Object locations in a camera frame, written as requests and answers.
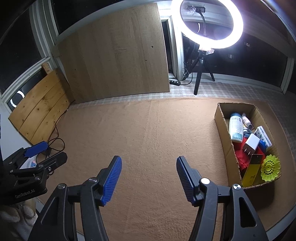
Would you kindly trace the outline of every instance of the white bottle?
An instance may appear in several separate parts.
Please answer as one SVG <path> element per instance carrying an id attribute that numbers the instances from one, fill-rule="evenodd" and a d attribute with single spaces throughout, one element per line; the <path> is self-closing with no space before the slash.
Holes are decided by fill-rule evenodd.
<path id="1" fill-rule="evenodd" d="M 232 142 L 242 143 L 244 128 L 242 117 L 239 113 L 232 113 L 229 120 L 229 134 Z"/>
<path id="2" fill-rule="evenodd" d="M 254 130 L 254 126 L 252 125 L 250 120 L 246 117 L 245 113 L 242 114 L 242 121 L 244 122 L 246 127 L 248 127 L 250 130 Z"/>

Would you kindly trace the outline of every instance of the white wall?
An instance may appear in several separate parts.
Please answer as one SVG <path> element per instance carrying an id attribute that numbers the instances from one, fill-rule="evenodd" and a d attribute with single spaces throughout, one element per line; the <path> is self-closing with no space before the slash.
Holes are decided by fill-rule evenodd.
<path id="1" fill-rule="evenodd" d="M 21 147 L 28 147 L 30 144 L 18 133 L 14 126 L 9 121 L 10 113 L 0 100 L 0 125 L 1 125 L 1 152 L 3 160 Z"/>

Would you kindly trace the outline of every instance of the wooden board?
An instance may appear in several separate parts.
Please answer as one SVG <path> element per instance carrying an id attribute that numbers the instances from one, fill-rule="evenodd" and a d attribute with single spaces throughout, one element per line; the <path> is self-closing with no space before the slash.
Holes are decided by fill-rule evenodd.
<path id="1" fill-rule="evenodd" d="M 16 129 L 20 129 L 28 115 L 39 103 L 39 101 L 59 82 L 57 71 L 52 71 L 37 83 L 23 98 L 9 116 L 9 120 Z"/>
<path id="2" fill-rule="evenodd" d="M 59 81 L 53 88 L 39 101 L 31 111 L 25 122 L 19 129 L 20 133 L 27 139 L 31 140 L 43 119 L 65 94 L 62 83 Z"/>
<path id="3" fill-rule="evenodd" d="M 58 45 L 77 103 L 169 92 L 168 66 L 156 3 L 109 14 Z"/>
<path id="4" fill-rule="evenodd" d="M 42 68 L 44 69 L 44 71 L 45 71 L 47 74 L 49 74 L 49 73 L 52 71 L 52 69 L 50 68 L 48 62 L 43 63 L 41 66 L 42 66 Z"/>
<path id="5" fill-rule="evenodd" d="M 72 92 L 70 85 L 69 85 L 68 81 L 66 80 L 64 74 L 59 69 L 57 69 L 57 75 L 58 75 L 59 80 L 63 86 L 63 89 L 66 92 L 66 95 L 67 95 L 70 103 L 74 102 L 75 98 L 73 96 L 73 92 Z"/>
<path id="6" fill-rule="evenodd" d="M 31 143 L 33 145 L 41 142 L 48 141 L 50 134 L 52 133 L 55 123 L 58 118 L 64 113 L 69 106 L 69 100 L 66 94 L 64 94 L 54 107 L 49 111 L 47 116 L 44 118 L 37 131 L 35 132 Z"/>

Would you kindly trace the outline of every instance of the blue gripper pad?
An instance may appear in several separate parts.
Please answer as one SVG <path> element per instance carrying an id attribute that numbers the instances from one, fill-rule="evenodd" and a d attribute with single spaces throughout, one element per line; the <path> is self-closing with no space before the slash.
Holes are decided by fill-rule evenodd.
<path id="1" fill-rule="evenodd" d="M 25 157 L 31 158 L 31 157 L 45 151 L 47 148 L 48 148 L 47 142 L 42 141 L 42 142 L 26 149 Z"/>
<path id="2" fill-rule="evenodd" d="M 115 186 L 117 184 L 117 181 L 122 169 L 121 158 L 119 156 L 115 156 L 114 158 L 110 163 L 110 165 L 112 166 L 110 167 L 109 165 L 109 167 L 106 170 L 108 171 L 109 168 L 111 168 L 106 178 L 106 181 L 103 184 L 103 195 L 101 197 L 101 202 L 103 205 L 106 205 L 106 203 L 111 200 L 113 191 L 115 189 Z"/>
<path id="3" fill-rule="evenodd" d="M 193 172 L 184 156 L 177 158 L 176 167 L 187 201 L 195 205 L 197 201 L 195 189 L 199 187 L 199 179 L 201 176 L 198 171 L 196 171 L 196 173 Z"/>

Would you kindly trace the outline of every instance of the tripod leg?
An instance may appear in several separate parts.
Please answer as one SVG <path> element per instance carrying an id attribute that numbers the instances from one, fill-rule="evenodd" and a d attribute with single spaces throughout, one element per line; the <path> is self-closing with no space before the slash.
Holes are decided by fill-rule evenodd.
<path id="1" fill-rule="evenodd" d="M 209 73 L 210 73 L 210 75 L 212 77 L 213 82 L 215 82 L 214 75 L 213 75 L 212 71 L 210 70 L 209 63 L 208 63 L 208 61 L 206 59 L 205 59 L 205 68 L 206 68 L 207 71 L 209 71 Z"/>
<path id="2" fill-rule="evenodd" d="M 198 89 L 200 87 L 200 79 L 202 78 L 202 66 L 203 66 L 203 58 L 200 58 L 198 61 L 198 67 L 197 67 L 197 76 L 195 81 L 195 87 L 194 87 L 194 95 L 197 95 Z"/>

